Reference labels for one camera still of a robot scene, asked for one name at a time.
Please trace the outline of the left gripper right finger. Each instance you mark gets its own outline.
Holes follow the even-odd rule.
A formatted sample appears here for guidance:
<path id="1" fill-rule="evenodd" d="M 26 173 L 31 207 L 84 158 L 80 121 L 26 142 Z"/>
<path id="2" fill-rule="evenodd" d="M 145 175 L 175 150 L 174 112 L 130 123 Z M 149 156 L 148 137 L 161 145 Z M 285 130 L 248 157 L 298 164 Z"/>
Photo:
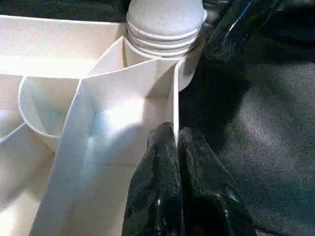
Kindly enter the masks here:
<path id="1" fill-rule="evenodd" d="M 184 220 L 189 236 L 252 236 L 253 220 L 240 190 L 196 129 L 179 132 Z"/>

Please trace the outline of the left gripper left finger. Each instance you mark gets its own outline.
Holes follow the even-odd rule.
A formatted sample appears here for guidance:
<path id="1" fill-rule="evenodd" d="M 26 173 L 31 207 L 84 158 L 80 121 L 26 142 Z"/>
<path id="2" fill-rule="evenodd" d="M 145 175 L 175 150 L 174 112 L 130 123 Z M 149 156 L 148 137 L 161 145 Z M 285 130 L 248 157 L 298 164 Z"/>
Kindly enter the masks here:
<path id="1" fill-rule="evenodd" d="M 146 152 L 130 181 L 122 235 L 184 235 L 180 166 L 170 122 L 148 135 Z"/>

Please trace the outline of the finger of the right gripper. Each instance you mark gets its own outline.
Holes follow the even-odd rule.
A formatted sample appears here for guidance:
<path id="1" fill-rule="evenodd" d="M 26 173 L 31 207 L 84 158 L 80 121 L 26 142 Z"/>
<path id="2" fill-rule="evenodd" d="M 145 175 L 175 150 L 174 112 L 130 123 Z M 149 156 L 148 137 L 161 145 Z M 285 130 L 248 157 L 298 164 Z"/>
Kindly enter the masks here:
<path id="1" fill-rule="evenodd" d="M 251 34 L 280 4 L 280 0 L 232 0 L 207 40 L 207 58 L 218 63 L 235 60 L 245 50 Z"/>

